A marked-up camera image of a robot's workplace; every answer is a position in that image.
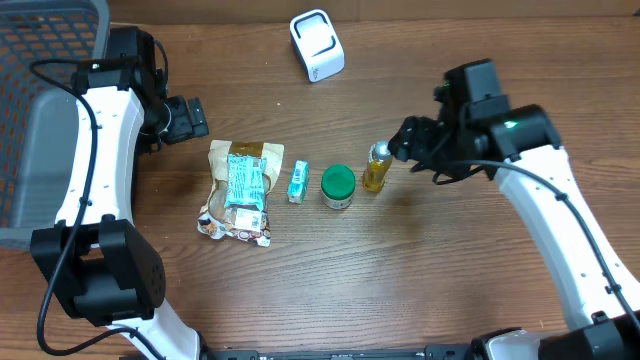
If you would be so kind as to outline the yellow oil bottle silver cap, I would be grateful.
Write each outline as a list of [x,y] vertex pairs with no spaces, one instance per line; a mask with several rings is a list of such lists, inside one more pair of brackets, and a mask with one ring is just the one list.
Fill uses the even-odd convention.
[[375,193],[382,190],[392,160],[393,155],[387,141],[381,140],[371,146],[362,176],[362,184],[366,190]]

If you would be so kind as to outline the brown snack packet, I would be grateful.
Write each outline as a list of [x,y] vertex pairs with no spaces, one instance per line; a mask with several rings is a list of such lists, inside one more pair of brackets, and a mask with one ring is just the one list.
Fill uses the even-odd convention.
[[[200,210],[200,215],[205,212],[209,212],[213,217],[221,219],[224,211],[228,209],[224,204],[228,185],[227,157],[229,154],[259,157],[266,160],[266,167],[264,170],[266,197],[263,211],[267,213],[267,196],[277,183],[284,156],[284,146],[282,144],[265,142],[232,142],[214,140],[210,144],[208,153],[208,161],[213,184],[206,204]],[[254,207],[232,207],[256,210]]]

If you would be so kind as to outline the teal snack packet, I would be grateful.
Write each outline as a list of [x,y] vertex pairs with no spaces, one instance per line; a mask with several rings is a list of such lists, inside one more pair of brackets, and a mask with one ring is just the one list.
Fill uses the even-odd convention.
[[264,170],[266,160],[259,157],[229,154],[228,185],[224,206],[254,207],[263,211],[266,189]]

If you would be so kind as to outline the green lid white jar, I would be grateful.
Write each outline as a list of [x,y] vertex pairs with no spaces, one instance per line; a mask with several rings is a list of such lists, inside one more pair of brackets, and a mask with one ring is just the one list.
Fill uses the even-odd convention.
[[335,164],[325,170],[321,178],[323,202],[334,210],[347,208],[353,200],[356,178],[345,165]]

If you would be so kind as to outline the white labelled snack packet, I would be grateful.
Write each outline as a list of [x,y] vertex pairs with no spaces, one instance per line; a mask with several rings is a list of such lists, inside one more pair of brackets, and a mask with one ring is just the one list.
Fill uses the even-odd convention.
[[271,244],[268,214],[244,208],[228,208],[221,219],[205,212],[198,218],[198,231],[214,240],[235,238],[260,247]]

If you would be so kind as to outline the green white Kleenex tissue pack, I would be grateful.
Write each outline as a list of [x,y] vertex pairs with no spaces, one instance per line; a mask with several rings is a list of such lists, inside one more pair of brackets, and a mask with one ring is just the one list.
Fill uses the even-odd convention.
[[306,195],[309,182],[309,165],[307,161],[297,160],[291,174],[287,189],[290,203],[302,204]]

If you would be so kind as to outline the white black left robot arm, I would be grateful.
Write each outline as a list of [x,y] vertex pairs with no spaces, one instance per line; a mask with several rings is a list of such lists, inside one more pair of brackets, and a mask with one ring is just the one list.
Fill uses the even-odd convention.
[[138,154],[208,132],[198,99],[170,96],[161,43],[137,27],[113,29],[105,55],[76,63],[67,92],[78,133],[66,195],[30,252],[73,319],[120,334],[149,359],[206,359],[202,335],[166,299],[162,259],[133,223]]

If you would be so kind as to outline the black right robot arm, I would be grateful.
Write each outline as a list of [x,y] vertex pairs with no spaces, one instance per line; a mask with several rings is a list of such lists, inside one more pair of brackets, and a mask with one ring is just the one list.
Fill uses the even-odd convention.
[[474,338],[466,359],[636,359],[639,282],[617,255],[573,175],[557,129],[539,105],[513,108],[495,63],[447,71],[437,118],[411,116],[389,141],[413,171],[445,185],[483,172],[528,229],[560,297],[567,332],[521,328]]

